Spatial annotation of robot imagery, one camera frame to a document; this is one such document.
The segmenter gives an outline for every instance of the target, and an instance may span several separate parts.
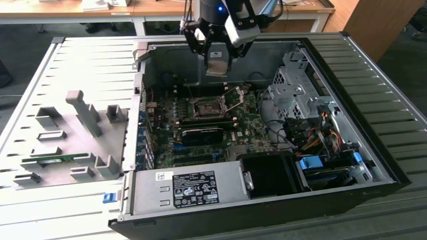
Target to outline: blue latch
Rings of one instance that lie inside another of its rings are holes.
[[[118,193],[105,193],[103,204],[110,204],[118,202]]]
[[[299,165],[303,170],[322,168],[323,163],[319,156],[307,156],[299,160]]]
[[[361,162],[362,162],[361,153],[355,152],[355,153],[353,154],[353,156],[354,156],[355,160],[358,161],[358,163],[361,163]]]

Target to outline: wooden desk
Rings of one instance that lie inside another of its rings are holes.
[[[131,22],[134,4],[110,10],[82,11],[82,0],[0,0],[0,24]]]
[[[181,21],[183,18],[186,0],[134,1],[133,19],[138,36],[146,35],[145,22]],[[325,7],[319,0],[305,0],[303,2],[294,3],[294,5],[298,6],[285,7],[283,15],[279,18],[283,21],[289,20],[289,24],[278,21],[274,24],[274,28],[270,28],[267,32],[285,32],[286,29],[281,28],[281,26],[287,26],[286,28],[293,30],[295,30],[298,26],[305,26],[301,28],[301,32],[322,32],[330,14],[334,13],[335,9],[333,7]],[[279,13],[279,6],[275,9],[275,13]]]
[[[289,23],[278,21],[267,32],[322,32],[335,9],[325,7],[319,0],[297,4],[285,8],[281,17]],[[146,35],[145,22],[181,21],[183,13],[185,0],[133,0],[129,7],[90,12],[82,12],[82,0],[0,0],[0,24],[134,22],[138,36]]]

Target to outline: power supply label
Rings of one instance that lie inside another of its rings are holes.
[[[174,206],[189,208],[221,202],[215,171],[174,175]]]

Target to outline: metal slatted surface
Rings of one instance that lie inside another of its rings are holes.
[[[413,184],[398,193],[377,198],[347,213],[289,224],[229,232],[203,239],[425,239],[427,232],[427,132],[426,122],[399,95],[375,66],[338,33],[281,34],[310,38],[358,104],[381,139],[407,172]],[[34,127],[31,115],[52,95],[72,87],[98,109],[109,104],[131,106],[134,74],[133,50],[138,37],[67,38],[51,47],[40,76],[35,76],[0,137],[0,232],[14,239],[125,240],[107,227],[119,205],[103,204],[103,193],[122,187],[122,179],[15,191],[20,156],[31,145],[20,136]],[[155,41],[181,37],[151,37]]]

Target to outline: green circuit board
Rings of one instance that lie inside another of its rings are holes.
[[[155,149],[155,168],[173,168],[197,164],[235,161],[238,155],[273,151],[271,141],[265,124],[258,113],[257,91],[249,91],[243,96],[243,103],[234,107],[227,116],[237,117],[238,126],[223,131],[223,141],[219,144],[183,147],[178,140],[181,129],[177,127],[177,119],[190,121],[195,118],[195,106],[193,101],[215,103],[218,97],[163,98],[158,102],[162,108],[162,127],[153,125],[151,139]],[[226,96],[226,105],[235,106],[241,102],[238,92]]]

